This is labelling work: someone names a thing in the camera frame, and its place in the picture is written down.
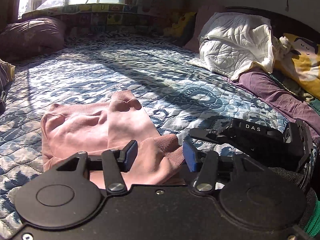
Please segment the blue patterned quilt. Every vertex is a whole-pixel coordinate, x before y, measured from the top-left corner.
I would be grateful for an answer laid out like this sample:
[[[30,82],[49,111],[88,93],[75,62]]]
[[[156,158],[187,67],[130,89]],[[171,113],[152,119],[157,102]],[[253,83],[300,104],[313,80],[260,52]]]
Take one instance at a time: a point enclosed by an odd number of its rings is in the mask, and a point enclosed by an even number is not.
[[[267,167],[234,146],[193,139],[232,119],[285,130],[289,120],[225,77],[193,66],[193,54],[160,38],[105,34],[68,41],[16,63],[1,115],[1,239],[319,239],[318,157],[300,172]],[[183,185],[133,184],[107,194],[101,155],[79,151],[43,169],[41,119],[52,104],[108,102],[129,90],[160,135],[219,155],[212,194]]]

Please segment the pink pillow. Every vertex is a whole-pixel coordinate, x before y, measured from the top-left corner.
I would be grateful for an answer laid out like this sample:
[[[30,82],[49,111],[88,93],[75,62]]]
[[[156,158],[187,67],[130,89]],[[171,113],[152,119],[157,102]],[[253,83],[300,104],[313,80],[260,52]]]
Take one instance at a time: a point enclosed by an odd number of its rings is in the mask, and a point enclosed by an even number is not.
[[[201,33],[203,26],[216,12],[224,12],[224,11],[225,11],[225,7],[220,5],[202,5],[201,7],[199,7],[196,15],[193,36],[183,48],[193,51],[195,53],[198,53],[199,47],[200,47],[199,35]]]

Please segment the white quilted blanket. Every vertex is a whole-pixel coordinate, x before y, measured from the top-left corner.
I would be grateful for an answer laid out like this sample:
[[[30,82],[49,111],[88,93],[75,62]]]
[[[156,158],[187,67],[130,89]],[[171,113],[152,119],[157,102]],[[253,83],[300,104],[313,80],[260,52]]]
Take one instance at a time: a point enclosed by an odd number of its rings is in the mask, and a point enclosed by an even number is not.
[[[274,64],[271,21],[258,15],[216,12],[198,36],[199,55],[188,63],[230,80],[259,67],[271,73]]]

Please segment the pink sweatshirt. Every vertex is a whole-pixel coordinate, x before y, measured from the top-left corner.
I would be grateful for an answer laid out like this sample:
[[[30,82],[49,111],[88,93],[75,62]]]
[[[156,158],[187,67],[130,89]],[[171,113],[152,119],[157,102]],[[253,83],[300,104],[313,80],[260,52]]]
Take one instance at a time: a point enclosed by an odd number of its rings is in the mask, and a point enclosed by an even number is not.
[[[136,140],[135,161],[121,174],[128,188],[133,184],[184,184],[178,176],[184,156],[177,136],[160,135],[129,90],[114,93],[108,102],[52,104],[41,119],[41,132],[44,171],[76,152],[101,155]]]

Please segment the purple sheet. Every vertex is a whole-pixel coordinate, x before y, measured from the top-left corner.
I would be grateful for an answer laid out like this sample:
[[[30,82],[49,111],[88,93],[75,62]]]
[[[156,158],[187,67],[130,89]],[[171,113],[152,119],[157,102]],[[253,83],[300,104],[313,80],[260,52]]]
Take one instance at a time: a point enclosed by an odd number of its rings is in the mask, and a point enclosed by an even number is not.
[[[253,68],[242,73],[237,80],[226,81],[239,87],[271,106],[290,122],[303,120],[309,127],[313,142],[319,147],[320,118],[306,102],[295,98],[288,91],[280,88],[267,73],[260,68]]]

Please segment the yellow plush toy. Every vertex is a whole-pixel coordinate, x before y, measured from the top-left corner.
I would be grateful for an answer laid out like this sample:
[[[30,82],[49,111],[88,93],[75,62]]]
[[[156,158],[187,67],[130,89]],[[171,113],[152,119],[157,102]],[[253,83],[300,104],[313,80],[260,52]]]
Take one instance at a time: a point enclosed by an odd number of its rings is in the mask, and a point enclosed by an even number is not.
[[[163,29],[165,37],[180,38],[183,35],[184,29],[196,15],[196,12],[179,12],[174,11],[169,14],[170,25]]]

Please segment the purple round pillow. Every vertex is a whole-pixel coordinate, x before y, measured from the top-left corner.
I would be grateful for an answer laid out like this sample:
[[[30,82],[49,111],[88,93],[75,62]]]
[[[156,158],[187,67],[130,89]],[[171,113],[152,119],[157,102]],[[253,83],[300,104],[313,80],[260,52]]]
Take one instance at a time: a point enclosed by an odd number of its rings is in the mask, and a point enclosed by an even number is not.
[[[9,24],[1,30],[1,59],[20,60],[61,50],[65,31],[61,20],[50,17]]]

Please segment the colourful alphabet bumper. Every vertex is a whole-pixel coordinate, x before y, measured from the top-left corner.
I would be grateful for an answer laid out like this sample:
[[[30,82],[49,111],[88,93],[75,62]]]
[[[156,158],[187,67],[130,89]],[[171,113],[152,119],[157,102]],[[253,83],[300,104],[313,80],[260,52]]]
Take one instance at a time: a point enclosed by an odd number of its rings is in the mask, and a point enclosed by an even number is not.
[[[153,7],[125,4],[76,4],[37,9],[22,15],[23,20],[52,17],[77,33],[123,31],[142,35],[165,34],[179,19],[179,13]]]

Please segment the yellow cartoon pillow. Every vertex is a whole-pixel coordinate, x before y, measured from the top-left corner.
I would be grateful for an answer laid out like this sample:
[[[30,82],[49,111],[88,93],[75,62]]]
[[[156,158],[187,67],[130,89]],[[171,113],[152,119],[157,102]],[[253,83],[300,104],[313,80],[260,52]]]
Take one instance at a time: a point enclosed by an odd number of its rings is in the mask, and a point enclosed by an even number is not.
[[[279,42],[283,51],[274,68],[319,99],[319,44],[293,34],[285,34]]]

